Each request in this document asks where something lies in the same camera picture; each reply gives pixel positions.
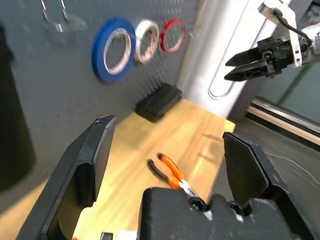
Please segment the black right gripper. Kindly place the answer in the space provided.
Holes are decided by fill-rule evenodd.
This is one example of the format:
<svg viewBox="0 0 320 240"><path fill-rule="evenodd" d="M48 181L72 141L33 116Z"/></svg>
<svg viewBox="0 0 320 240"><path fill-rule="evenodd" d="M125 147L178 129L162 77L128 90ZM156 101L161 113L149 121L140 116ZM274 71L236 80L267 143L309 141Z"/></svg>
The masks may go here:
<svg viewBox="0 0 320 240"><path fill-rule="evenodd" d="M235 54L225 66L235 67L224 76L225 80L242 82L258 77L274 78L282 69L293 64L290 40L273 36L257 42L257 47Z"/></svg>

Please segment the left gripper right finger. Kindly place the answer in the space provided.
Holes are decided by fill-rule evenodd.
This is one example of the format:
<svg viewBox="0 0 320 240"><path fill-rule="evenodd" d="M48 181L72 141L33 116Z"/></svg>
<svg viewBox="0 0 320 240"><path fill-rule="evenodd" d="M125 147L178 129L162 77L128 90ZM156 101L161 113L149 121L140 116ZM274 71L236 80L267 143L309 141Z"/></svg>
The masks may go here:
<svg viewBox="0 0 320 240"><path fill-rule="evenodd" d="M262 148L232 132L223 134L226 174L245 240L318 240L309 221Z"/></svg>

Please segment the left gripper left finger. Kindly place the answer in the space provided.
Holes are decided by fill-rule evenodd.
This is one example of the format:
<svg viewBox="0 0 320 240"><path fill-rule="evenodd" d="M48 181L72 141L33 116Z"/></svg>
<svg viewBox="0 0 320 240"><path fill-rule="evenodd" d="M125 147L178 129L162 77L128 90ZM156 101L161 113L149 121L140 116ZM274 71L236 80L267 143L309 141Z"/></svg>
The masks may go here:
<svg viewBox="0 0 320 240"><path fill-rule="evenodd" d="M72 239L82 210L97 201L116 121L115 115L97 118L67 147L17 239Z"/></svg>

